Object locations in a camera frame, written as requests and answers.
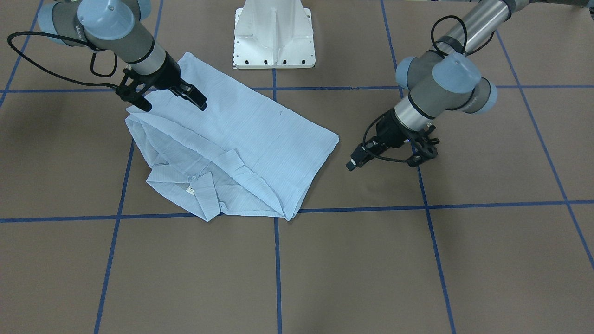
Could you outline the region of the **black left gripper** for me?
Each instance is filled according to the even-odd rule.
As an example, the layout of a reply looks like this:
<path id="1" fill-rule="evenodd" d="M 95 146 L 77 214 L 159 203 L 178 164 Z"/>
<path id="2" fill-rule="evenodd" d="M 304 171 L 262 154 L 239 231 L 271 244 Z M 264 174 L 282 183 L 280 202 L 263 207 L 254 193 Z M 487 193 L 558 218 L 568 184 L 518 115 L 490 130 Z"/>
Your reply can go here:
<path id="1" fill-rule="evenodd" d="M 388 110 L 380 116 L 375 125 L 374 142 L 361 142 L 353 150 L 350 155 L 350 160 L 346 163 L 348 171 L 352 172 L 357 167 L 361 168 L 367 162 L 375 159 L 377 156 L 377 144 L 383 145 L 387 148 L 400 148 L 409 141 L 407 133 L 403 130 L 401 122 L 395 115 L 394 110 Z"/>

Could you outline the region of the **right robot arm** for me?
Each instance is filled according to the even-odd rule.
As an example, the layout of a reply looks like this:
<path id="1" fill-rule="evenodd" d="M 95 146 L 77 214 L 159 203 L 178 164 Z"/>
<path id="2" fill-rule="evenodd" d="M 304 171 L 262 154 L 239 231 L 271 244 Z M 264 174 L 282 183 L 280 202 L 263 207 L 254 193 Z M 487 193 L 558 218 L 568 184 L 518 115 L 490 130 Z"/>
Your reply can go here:
<path id="1" fill-rule="evenodd" d="M 144 111 L 151 104 L 144 93 L 151 87 L 169 90 L 200 110 L 207 98 L 181 78 L 180 66 L 142 25 L 151 12 L 148 0 L 55 1 L 42 6 L 38 25 L 58 44 L 112 51 L 129 65 L 115 89 L 117 95 Z"/>

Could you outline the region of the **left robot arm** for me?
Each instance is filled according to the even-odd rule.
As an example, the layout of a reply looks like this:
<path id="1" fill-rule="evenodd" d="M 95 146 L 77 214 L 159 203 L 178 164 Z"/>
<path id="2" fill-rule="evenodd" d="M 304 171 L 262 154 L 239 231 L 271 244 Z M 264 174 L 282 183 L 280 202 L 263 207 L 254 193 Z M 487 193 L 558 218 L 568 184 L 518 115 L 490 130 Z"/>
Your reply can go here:
<path id="1" fill-rule="evenodd" d="M 528 4 L 528 0 L 481 0 L 463 18 L 442 17 L 441 21 L 453 19 L 456 25 L 439 39 L 431 32 L 432 46 L 421 57 L 401 60 L 395 80 L 408 94 L 371 123 L 375 135 L 369 137 L 365 131 L 347 169 L 363 167 L 372 159 L 387 161 L 384 152 L 408 142 L 414 146 L 414 154 L 395 162 L 417 167 L 439 154 L 439 139 L 430 137 L 435 118 L 446 110 L 466 114 L 490 110 L 497 101 L 497 88 L 481 75 L 469 56 L 485 47 L 498 26 Z"/>

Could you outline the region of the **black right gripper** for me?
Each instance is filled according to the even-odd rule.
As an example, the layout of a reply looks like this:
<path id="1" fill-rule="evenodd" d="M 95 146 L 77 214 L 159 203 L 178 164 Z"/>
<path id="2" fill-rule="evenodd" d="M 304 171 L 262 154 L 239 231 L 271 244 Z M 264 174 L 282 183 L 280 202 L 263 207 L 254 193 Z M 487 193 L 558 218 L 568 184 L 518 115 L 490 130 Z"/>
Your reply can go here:
<path id="1" fill-rule="evenodd" d="M 150 85 L 158 90 L 169 89 L 174 95 L 191 102 L 201 111 L 205 111 L 207 108 L 207 97 L 195 85 L 182 80 L 180 66 L 172 56 L 166 56 L 165 62 L 156 72 L 140 75 L 139 78 L 142 84 Z"/>

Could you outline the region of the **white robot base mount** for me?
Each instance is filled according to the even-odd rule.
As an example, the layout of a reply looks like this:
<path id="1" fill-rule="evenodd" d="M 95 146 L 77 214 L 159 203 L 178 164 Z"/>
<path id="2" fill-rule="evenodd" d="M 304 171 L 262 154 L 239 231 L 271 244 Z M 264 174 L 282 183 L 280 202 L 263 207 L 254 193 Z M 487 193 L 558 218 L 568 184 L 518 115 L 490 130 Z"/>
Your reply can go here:
<path id="1" fill-rule="evenodd" d="M 312 13 L 300 0 L 247 0 L 235 11 L 235 69 L 316 65 Z"/>

